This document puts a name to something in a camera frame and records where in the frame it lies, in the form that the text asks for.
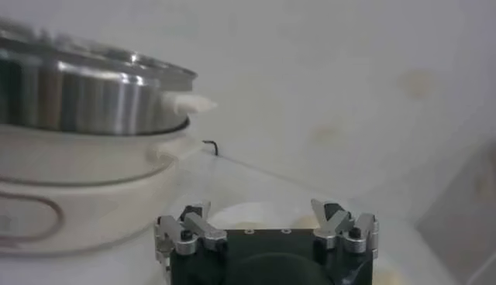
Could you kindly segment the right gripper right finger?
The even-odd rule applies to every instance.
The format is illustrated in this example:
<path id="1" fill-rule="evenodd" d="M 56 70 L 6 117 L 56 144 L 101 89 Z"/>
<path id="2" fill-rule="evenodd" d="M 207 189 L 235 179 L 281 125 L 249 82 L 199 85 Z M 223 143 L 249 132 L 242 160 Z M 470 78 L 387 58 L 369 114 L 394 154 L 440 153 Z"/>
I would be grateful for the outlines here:
<path id="1" fill-rule="evenodd" d="M 352 254 L 371 253 L 378 257 L 379 221 L 375 215 L 364 213 L 354 218 L 340 204 L 311 199 L 318 222 L 313 235 L 325 250 L 343 248 Z"/>

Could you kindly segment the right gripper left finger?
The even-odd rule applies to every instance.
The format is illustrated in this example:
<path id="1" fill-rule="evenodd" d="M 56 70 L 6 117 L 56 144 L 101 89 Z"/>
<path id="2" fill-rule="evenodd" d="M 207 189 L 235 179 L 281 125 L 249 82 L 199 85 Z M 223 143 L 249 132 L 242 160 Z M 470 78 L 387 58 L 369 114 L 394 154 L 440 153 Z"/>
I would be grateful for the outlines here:
<path id="1" fill-rule="evenodd" d="M 186 205 L 181 214 L 162 215 L 154 224 L 155 254 L 165 263 L 173 253 L 193 256 L 201 249 L 223 256 L 227 252 L 227 231 L 207 221 L 209 201 Z"/>

